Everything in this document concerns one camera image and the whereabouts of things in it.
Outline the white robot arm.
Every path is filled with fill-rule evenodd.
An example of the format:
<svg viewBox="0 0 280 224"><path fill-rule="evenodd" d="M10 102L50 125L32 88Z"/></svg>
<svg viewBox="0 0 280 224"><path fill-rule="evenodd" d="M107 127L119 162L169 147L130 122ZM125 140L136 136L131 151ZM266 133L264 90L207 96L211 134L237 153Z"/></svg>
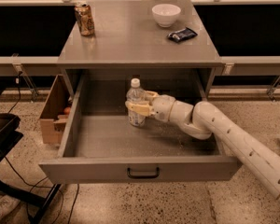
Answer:
<svg viewBox="0 0 280 224"><path fill-rule="evenodd" d="M126 96L128 110L158 121L171 122L200 140L215 135L280 203L280 156L244 131L206 101L190 105L169 95L142 91Z"/></svg>

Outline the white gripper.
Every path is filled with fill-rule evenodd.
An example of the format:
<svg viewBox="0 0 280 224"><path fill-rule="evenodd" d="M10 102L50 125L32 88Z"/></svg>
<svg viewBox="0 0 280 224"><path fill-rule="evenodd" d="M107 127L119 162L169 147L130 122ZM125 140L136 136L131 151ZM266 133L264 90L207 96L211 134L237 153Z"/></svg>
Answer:
<svg viewBox="0 0 280 224"><path fill-rule="evenodd" d="M145 91L145 101L135 103L126 101L126 107L139 115L167 122L170 118L171 109L175 98L169 95L158 95L155 91Z"/></svg>

